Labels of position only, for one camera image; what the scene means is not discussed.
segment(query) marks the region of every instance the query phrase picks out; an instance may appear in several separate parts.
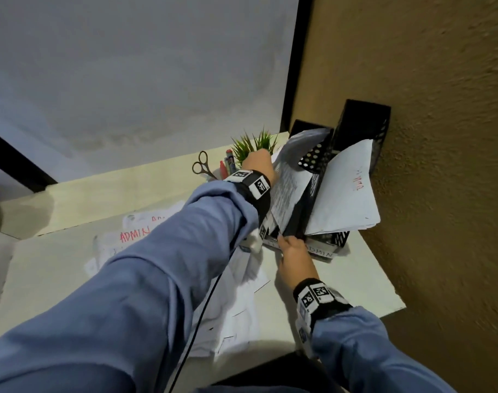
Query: scissors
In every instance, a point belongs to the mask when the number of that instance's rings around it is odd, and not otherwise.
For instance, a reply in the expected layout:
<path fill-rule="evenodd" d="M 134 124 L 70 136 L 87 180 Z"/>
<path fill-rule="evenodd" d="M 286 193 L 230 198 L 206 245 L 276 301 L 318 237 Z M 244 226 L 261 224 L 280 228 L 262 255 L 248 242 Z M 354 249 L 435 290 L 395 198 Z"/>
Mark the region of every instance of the scissors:
<path fill-rule="evenodd" d="M 194 172 L 196 175 L 207 174 L 211 178 L 217 179 L 209 169 L 209 156 L 207 155 L 207 152 L 205 150 L 200 151 L 200 154 L 198 155 L 198 161 L 196 161 L 192 165 L 192 172 Z"/>

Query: white table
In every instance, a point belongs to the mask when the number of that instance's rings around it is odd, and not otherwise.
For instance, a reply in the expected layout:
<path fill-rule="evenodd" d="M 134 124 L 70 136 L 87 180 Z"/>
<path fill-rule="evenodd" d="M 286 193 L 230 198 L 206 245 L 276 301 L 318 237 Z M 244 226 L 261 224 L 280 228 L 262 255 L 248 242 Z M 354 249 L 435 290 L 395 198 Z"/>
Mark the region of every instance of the white table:
<path fill-rule="evenodd" d="M 224 147 L 207 152 L 211 159 L 213 154 L 219 158 L 222 151 L 225 151 Z M 178 163 L 174 159 L 165 160 L 59 184 L 48 193 L 2 205 L 8 216 L 4 230 L 30 238 L 16 244 L 9 266 L 0 301 L 0 335 L 49 309 L 83 284 L 88 279 L 83 265 L 93 257 L 94 236 L 120 229 L 123 214 L 138 209 L 165 208 L 188 198 L 202 183 L 202 178 L 190 176 L 190 165 L 196 156 L 182 156 Z M 166 192 L 160 191 L 160 185 L 153 191 L 144 188 L 134 191 L 131 184 L 161 181 L 163 177 L 174 181 L 178 174 L 184 176 L 183 183 Z M 105 187 L 106 195 L 98 192 L 102 187 Z M 53 204 L 47 214 L 48 224 L 43 226 L 43 221 L 30 221 L 25 225 L 22 222 L 25 211 L 32 212 L 33 207 L 47 201 Z M 270 249 L 263 249 L 261 266 L 271 283 L 255 294 L 260 340 L 244 353 L 226 354 L 214 361 L 210 358 L 188 359 L 175 391 L 206 386 L 299 347 L 292 328 L 294 300 L 276 278 L 278 256 Z M 351 232 L 346 247 L 331 263 L 316 261 L 316 267 L 320 278 L 340 291 L 351 304 L 362 305 L 379 317 L 405 307 L 356 231 Z"/>

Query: sleeve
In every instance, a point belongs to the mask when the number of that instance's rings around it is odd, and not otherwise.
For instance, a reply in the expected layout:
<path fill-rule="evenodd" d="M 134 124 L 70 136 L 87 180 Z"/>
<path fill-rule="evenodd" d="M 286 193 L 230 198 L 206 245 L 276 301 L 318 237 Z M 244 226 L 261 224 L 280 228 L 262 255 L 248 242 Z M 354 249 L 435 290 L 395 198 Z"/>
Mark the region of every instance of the sleeve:
<path fill-rule="evenodd" d="M 398 350 L 380 319 L 361 306 L 318 320 L 311 345 L 326 370 L 351 393 L 454 392 Z"/>
<path fill-rule="evenodd" d="M 162 389 L 193 310 L 257 224 L 256 209 L 232 183 L 200 186 L 179 213 L 70 296 L 0 337 L 0 392 L 88 391 L 87 375 L 101 392 Z M 130 383 L 116 389 L 117 376 Z"/>

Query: person's right arm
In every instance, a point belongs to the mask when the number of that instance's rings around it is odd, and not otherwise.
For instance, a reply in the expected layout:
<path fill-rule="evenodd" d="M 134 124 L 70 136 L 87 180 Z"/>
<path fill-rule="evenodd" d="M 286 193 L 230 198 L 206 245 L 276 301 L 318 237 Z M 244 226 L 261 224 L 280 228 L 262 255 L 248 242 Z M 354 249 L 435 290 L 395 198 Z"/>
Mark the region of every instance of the person's right arm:
<path fill-rule="evenodd" d="M 305 279 L 319 280 L 302 240 L 279 237 L 278 243 L 284 253 L 280 275 L 291 290 Z M 361 306 L 316 321 L 311 346 L 327 372 L 351 393 L 454 392 L 438 375 L 398 350 L 380 319 Z"/>

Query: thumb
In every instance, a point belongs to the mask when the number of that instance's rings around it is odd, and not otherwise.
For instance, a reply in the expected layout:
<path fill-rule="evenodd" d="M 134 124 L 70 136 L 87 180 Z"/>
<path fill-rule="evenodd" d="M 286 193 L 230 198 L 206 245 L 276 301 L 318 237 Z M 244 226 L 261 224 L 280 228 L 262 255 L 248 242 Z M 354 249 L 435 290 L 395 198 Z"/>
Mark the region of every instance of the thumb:
<path fill-rule="evenodd" d="M 291 246 L 281 234 L 278 235 L 278 245 L 280 246 L 280 249 L 282 251 L 285 251 L 287 248 Z"/>

